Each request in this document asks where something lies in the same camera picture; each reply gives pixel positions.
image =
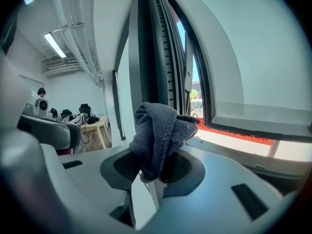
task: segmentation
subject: gray cloth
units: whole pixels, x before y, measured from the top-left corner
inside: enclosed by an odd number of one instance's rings
[[[199,120],[179,116],[167,105],[149,102],[139,106],[134,118],[136,135],[129,148],[140,159],[141,180],[153,181],[160,176],[166,159],[194,136]]]

